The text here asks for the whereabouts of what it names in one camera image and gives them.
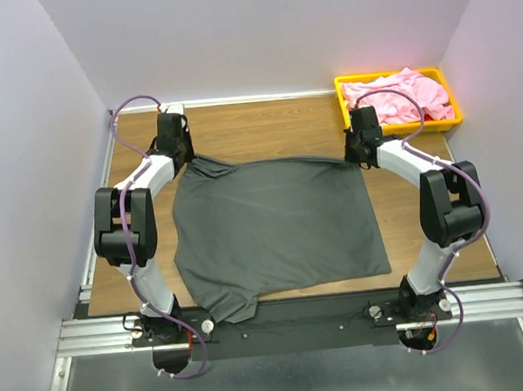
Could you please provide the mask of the grey t shirt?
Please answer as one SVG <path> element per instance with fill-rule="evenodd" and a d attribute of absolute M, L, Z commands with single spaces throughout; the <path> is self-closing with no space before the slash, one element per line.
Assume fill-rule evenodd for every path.
<path fill-rule="evenodd" d="M 335 158 L 195 158 L 173 222 L 176 268 L 216 321 L 254 317 L 262 294 L 390 272 L 361 170 Z"/>

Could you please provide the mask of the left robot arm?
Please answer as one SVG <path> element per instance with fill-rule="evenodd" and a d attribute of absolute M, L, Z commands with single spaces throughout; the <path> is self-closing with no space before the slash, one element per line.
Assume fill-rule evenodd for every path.
<path fill-rule="evenodd" d="M 157 134 L 123 181 L 101 187 L 94 196 L 94 248 L 130 284 L 140 304 L 140 331 L 173 343 L 199 334 L 182 321 L 176 295 L 156 261 L 154 198 L 195 156 L 188 118 L 181 107 L 157 115 Z"/>

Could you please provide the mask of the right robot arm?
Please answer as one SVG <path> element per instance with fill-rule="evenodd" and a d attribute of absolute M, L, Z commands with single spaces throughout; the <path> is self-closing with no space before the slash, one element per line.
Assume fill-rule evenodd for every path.
<path fill-rule="evenodd" d="M 403 321 L 422 320 L 444 294 L 445 277 L 460 250 L 487 225 L 486 207 L 474 164 L 451 163 L 419 151 L 394 135 L 384 135 L 374 107 L 350 111 L 345 155 L 361 168 L 381 168 L 419 189 L 424 244 L 398 288 L 392 310 Z"/>

